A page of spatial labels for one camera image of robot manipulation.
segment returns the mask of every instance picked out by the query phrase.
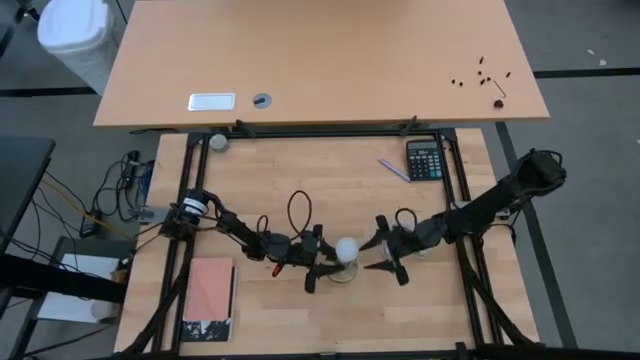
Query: calculator display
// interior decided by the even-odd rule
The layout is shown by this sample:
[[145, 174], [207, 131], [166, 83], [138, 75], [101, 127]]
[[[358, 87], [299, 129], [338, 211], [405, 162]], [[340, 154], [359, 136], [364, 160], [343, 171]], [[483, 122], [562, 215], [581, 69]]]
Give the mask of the calculator display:
[[435, 149], [438, 147], [438, 143], [435, 141], [421, 141], [409, 143], [409, 150], [418, 150], [418, 149]]

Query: white label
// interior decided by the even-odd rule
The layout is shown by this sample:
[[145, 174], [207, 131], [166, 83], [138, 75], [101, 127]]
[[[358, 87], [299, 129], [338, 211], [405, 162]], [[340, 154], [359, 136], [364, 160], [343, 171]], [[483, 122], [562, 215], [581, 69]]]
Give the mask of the white label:
[[202, 216], [207, 213], [207, 207], [199, 201], [193, 200], [191, 198], [184, 198], [182, 203], [184, 205], [187, 205], [187, 207], [184, 210], [192, 214]]
[[236, 106], [236, 94], [213, 93], [191, 94], [189, 97], [189, 111], [221, 111], [233, 110]]

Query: white sticker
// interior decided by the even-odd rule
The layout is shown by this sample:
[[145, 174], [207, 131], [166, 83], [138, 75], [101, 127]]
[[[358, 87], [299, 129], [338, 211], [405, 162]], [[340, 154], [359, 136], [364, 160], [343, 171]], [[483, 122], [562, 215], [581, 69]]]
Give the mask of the white sticker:
[[189, 111], [221, 111], [233, 110], [236, 106], [236, 94], [212, 93], [191, 94], [189, 97]]

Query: calculator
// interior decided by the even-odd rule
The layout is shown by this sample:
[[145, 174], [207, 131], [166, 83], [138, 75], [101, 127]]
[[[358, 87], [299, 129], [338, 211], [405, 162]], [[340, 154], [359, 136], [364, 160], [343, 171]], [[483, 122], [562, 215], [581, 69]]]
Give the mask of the calculator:
[[407, 142], [407, 169], [412, 181], [442, 179], [442, 159], [436, 140]]

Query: wooden desk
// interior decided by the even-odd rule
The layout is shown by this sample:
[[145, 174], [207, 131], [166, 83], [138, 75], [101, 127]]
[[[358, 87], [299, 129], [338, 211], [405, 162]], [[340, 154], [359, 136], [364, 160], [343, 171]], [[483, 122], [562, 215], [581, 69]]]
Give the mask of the wooden desk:
[[[493, 107], [498, 86], [480, 84], [486, 77], [506, 93], [503, 109]], [[235, 93], [235, 108], [190, 112], [193, 93]], [[259, 93], [272, 96], [267, 109], [254, 106]], [[414, 115], [549, 117], [503, 0], [137, 1], [94, 125], [392, 123]]]
[[[470, 190], [477, 196], [495, 184], [482, 132], [458, 130], [458, 138]], [[267, 214], [270, 229], [283, 233], [292, 233], [287, 200], [302, 189], [313, 201], [312, 224], [324, 225], [329, 243], [345, 236], [366, 241], [375, 231], [378, 214], [392, 219], [395, 210], [409, 207], [419, 218], [427, 218], [444, 210], [442, 182], [407, 184], [378, 164], [378, 158], [385, 158], [403, 169], [407, 140], [233, 140], [226, 153], [210, 154], [205, 188], [219, 195], [248, 226]], [[162, 136], [150, 205], [175, 201], [185, 141], [186, 135]], [[192, 180], [197, 160], [193, 163]], [[302, 224], [306, 211], [303, 199], [294, 200], [293, 221]], [[536, 338], [508, 231], [494, 227], [484, 238], [496, 299], [526, 335]], [[157, 305], [167, 247], [168, 241], [159, 238], [136, 255], [116, 350], [131, 343]], [[403, 259], [411, 277], [407, 286], [399, 287], [386, 272], [360, 268], [348, 284], [322, 278], [314, 295], [304, 292], [304, 269], [287, 267], [273, 279], [272, 263], [247, 260], [237, 244], [221, 234], [199, 234], [195, 254], [235, 259], [239, 274], [236, 323], [231, 342], [183, 343], [183, 355], [442, 350], [452, 349], [456, 341], [473, 346], [455, 247], [444, 242], [423, 259]], [[380, 249], [374, 248], [361, 254], [360, 263], [369, 264], [381, 256]], [[173, 312], [168, 319], [166, 345]], [[486, 319], [483, 324], [489, 336]]]

